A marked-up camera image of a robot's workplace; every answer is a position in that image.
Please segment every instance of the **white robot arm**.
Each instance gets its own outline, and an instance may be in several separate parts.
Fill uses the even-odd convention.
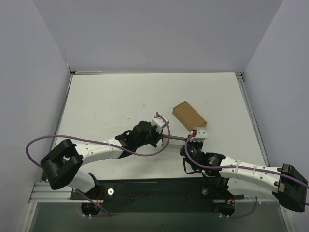
[[[82,165],[102,159],[124,158],[147,144],[156,147],[168,123],[166,117],[157,113],[151,122],[141,121],[132,130],[101,144],[74,144],[71,139],[63,140],[41,160],[41,166],[52,189],[69,186],[87,193],[95,188],[97,180],[93,174],[79,170]]]
[[[219,188],[225,189],[233,196],[258,197],[279,200],[283,207],[304,212],[307,188],[286,176],[292,177],[305,185],[307,180],[292,166],[280,167],[258,166],[241,162],[228,156],[201,151],[204,128],[196,128],[180,150],[193,170],[204,172],[208,177],[219,178]]]

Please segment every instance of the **screw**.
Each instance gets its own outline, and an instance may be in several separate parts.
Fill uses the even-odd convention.
[[[208,189],[207,188],[203,188],[202,189],[202,194],[203,195],[207,195],[208,194]]]

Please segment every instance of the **white wall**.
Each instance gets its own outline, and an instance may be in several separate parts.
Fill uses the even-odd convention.
[[[309,1],[285,0],[244,75],[271,165],[288,163],[309,180]],[[308,230],[309,210],[294,214]]]
[[[74,71],[244,71],[282,0],[34,0]]]
[[[55,133],[70,72],[31,0],[2,0],[0,31],[0,231],[16,232],[42,173],[25,146]],[[31,152],[40,160],[50,146]]]

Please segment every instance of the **cardboard box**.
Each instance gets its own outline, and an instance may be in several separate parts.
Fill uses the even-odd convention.
[[[188,131],[196,127],[205,127],[207,122],[201,115],[187,102],[184,101],[173,109],[173,115],[187,128]]]

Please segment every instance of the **purple cable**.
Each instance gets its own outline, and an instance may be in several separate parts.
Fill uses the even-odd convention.
[[[137,155],[137,156],[144,156],[144,157],[147,157],[147,156],[154,156],[154,155],[157,155],[159,153],[161,153],[169,144],[169,139],[170,139],[170,129],[169,129],[169,125],[167,123],[167,121],[159,114],[159,113],[156,113],[156,115],[158,117],[160,117],[163,122],[165,123],[167,129],[168,129],[168,140],[166,142],[166,144],[163,146],[163,148],[157,152],[154,152],[152,154],[139,154],[139,153],[136,153],[136,152],[133,152],[133,151],[130,151],[128,149],[125,149],[121,146],[118,146],[118,145],[114,145],[114,144],[109,144],[109,143],[105,143],[105,142],[100,142],[100,141],[96,141],[96,140],[89,140],[89,139],[82,139],[82,138],[78,138],[78,137],[73,137],[73,136],[68,136],[68,135],[47,135],[47,136],[42,136],[42,137],[39,137],[39,138],[36,138],[32,141],[30,141],[27,146],[26,146],[26,155],[28,156],[28,158],[31,160],[31,162],[33,162],[35,165],[37,165],[38,167],[41,167],[41,165],[36,162],[32,157],[31,155],[29,154],[29,146],[38,141],[38,140],[42,140],[42,139],[47,139],[47,138],[67,138],[67,139],[74,139],[74,140],[78,140],[78,141],[82,141],[82,142],[86,142],[86,143],[93,143],[93,144],[101,144],[101,145],[106,145],[106,146],[113,146],[113,147],[116,147],[116,148],[119,148],[123,151],[126,151],[130,154],[133,154],[133,155]]]
[[[227,217],[227,215],[224,215],[224,214],[221,214],[221,215],[222,215],[223,217],[228,218],[228,219],[238,219],[238,218],[244,218],[245,216],[248,216],[248,215],[250,215],[250,214],[254,213],[254,211],[255,211],[255,210],[256,210],[256,208],[257,208],[257,205],[258,205],[258,202],[257,202],[257,197],[255,197],[255,205],[254,205],[254,208],[253,208],[250,212],[245,213],[245,214],[242,214],[242,215],[237,215],[237,216],[228,216],[228,217]]]

